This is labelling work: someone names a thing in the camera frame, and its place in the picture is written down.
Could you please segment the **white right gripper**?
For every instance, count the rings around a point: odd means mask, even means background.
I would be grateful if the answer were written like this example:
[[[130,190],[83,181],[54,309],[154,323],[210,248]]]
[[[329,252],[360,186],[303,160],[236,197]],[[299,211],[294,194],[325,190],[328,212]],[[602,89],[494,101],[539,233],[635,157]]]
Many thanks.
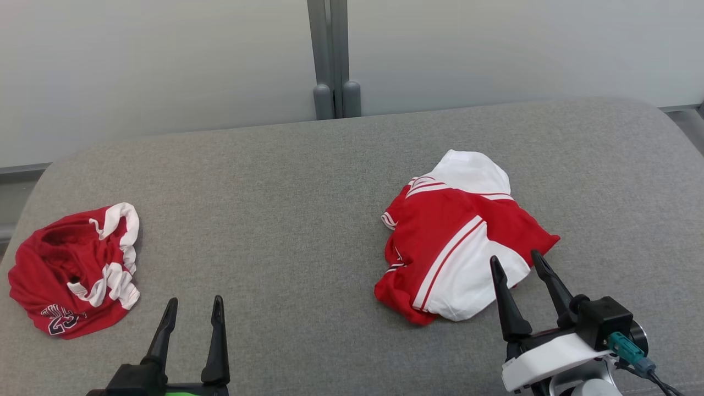
[[[573,330],[578,317],[571,311],[573,294],[538,250],[531,251],[533,267],[547,286],[557,313],[557,326],[532,334],[508,288],[508,276],[497,256],[491,256],[496,304],[507,358],[501,380],[508,393],[521,395],[611,395],[613,359],[609,349],[596,350]]]

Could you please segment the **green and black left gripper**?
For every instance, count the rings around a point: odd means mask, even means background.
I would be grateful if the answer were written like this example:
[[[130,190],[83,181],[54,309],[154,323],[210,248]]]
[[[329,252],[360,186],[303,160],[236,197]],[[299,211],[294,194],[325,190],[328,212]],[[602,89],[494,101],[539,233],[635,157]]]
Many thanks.
[[[178,298],[169,299],[156,333],[139,365],[123,364],[108,385],[87,395],[228,395],[230,381],[226,314],[220,295],[214,297],[210,348],[200,383],[168,383],[169,339],[178,315]]]

